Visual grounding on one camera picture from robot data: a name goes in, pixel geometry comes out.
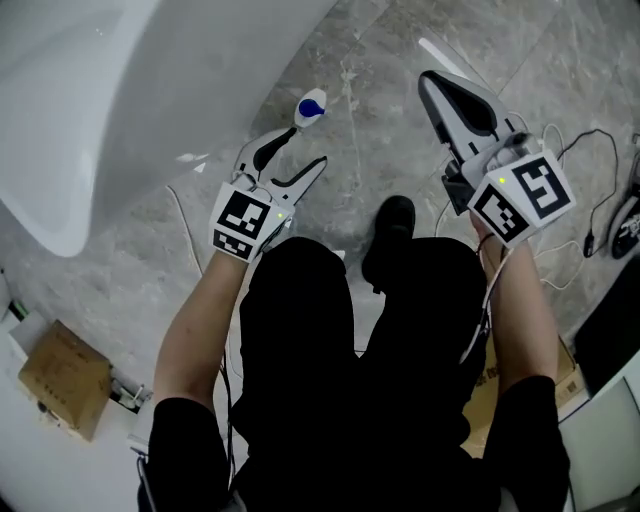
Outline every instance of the marble floor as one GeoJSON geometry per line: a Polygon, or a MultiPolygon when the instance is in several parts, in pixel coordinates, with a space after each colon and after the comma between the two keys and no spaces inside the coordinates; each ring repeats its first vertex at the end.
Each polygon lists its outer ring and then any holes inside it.
{"type": "MultiPolygon", "coordinates": [[[[437,63],[418,40],[426,37],[471,79],[498,93],[533,133],[540,135],[550,122],[561,128],[566,141],[593,127],[610,131],[620,154],[619,198],[634,151],[631,134],[640,129],[638,27],[640,6],[634,0],[337,3],[266,99],[247,140],[290,123],[307,90],[327,91],[326,119],[296,136],[269,172],[286,176],[317,156],[329,157],[325,175],[300,204],[292,233],[346,251],[358,347],[366,345],[384,300],[371,293],[359,267],[377,208],[389,195],[409,196],[417,208],[417,235],[432,236],[447,202],[440,170],[448,154],[416,91],[418,75],[437,63]]],[[[548,143],[558,148],[552,135],[548,143]]],[[[205,263],[212,253],[209,215],[236,151],[217,155],[209,172],[173,183],[205,263]]],[[[533,239],[536,251],[569,240],[582,244],[590,209],[611,190],[613,162],[610,142],[601,136],[584,140],[568,154],[565,169],[578,206],[533,239]]],[[[596,215],[598,240],[616,202],[596,215]]],[[[440,234],[476,243],[468,218],[451,212],[440,234]]],[[[50,319],[61,319],[131,379],[151,384],[167,326],[198,279],[167,190],[147,198],[77,258],[47,253],[1,205],[0,243],[0,264],[14,296],[50,319]]],[[[557,284],[564,284],[580,263],[573,246],[538,260],[541,275],[557,284]]],[[[586,318],[620,268],[603,251],[585,263],[566,290],[545,285],[565,337],[586,318]]],[[[237,317],[230,338],[237,394],[237,317]]]]}

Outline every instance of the white wall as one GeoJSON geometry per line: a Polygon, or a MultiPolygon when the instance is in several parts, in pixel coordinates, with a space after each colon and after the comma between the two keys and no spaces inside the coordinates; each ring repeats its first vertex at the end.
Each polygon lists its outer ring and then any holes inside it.
{"type": "Polygon", "coordinates": [[[640,413],[625,380],[560,425],[576,510],[628,496],[640,485],[640,413]]]}
{"type": "Polygon", "coordinates": [[[7,327],[5,319],[0,324],[4,500],[15,512],[136,511],[136,457],[126,443],[136,415],[109,401],[92,443],[43,422],[16,383],[21,363],[11,352],[7,327]]]}

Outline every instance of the forearm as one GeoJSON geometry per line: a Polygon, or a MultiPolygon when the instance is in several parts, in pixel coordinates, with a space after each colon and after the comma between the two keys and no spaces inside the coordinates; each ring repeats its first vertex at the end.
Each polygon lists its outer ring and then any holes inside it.
{"type": "MultiPolygon", "coordinates": [[[[499,264],[500,251],[495,237],[487,241],[483,258],[490,277],[499,264]]],[[[491,310],[501,393],[535,375],[555,380],[558,332],[527,242],[514,250],[503,268],[491,310]]]]}
{"type": "Polygon", "coordinates": [[[165,335],[156,365],[156,402],[183,397],[213,410],[213,387],[246,270],[246,263],[214,254],[165,335]]]}

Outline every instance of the black shoe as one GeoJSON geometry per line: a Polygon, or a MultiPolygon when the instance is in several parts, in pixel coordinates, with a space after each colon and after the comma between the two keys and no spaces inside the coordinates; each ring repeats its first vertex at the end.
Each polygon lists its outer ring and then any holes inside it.
{"type": "Polygon", "coordinates": [[[362,276],[375,293],[384,291],[395,257],[413,238],[415,226],[416,208],[408,197],[390,197],[378,210],[373,242],[362,261],[362,276]]]}

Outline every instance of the black sleeve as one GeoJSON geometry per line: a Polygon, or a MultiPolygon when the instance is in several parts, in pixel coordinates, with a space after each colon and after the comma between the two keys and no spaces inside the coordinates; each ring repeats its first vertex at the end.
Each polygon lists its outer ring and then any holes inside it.
{"type": "MultiPolygon", "coordinates": [[[[228,499],[229,470],[214,414],[184,398],[160,402],[146,473],[158,512],[221,508],[228,499]]],[[[142,485],[138,506],[151,510],[142,485]]]]}
{"type": "Polygon", "coordinates": [[[558,429],[552,379],[530,377],[500,397],[484,459],[519,512],[562,511],[569,458],[558,429]]]}

